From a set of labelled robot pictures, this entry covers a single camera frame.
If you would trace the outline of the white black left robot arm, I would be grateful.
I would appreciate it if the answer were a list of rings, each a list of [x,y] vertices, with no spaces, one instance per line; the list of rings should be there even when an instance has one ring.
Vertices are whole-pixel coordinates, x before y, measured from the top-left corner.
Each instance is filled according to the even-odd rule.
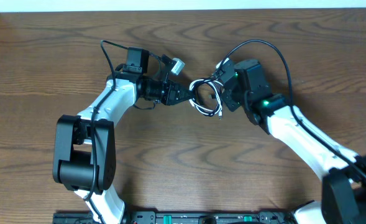
[[[163,78],[144,76],[148,58],[129,57],[112,69],[103,92],[76,116],[63,115],[57,121],[53,157],[53,179],[80,196],[98,223],[122,223],[125,203],[112,184],[116,172],[114,129],[123,114],[139,98],[176,105],[192,97],[183,85],[169,79],[178,75],[184,62],[166,55]]]

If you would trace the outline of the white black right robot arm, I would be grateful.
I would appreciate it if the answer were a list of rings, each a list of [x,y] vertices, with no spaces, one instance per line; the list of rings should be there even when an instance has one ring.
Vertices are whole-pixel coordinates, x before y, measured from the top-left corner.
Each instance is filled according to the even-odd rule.
[[[242,107],[249,121],[291,148],[322,182],[322,199],[292,212],[295,223],[366,223],[366,156],[335,142],[282,94],[273,93],[258,60],[216,65],[230,111]]]

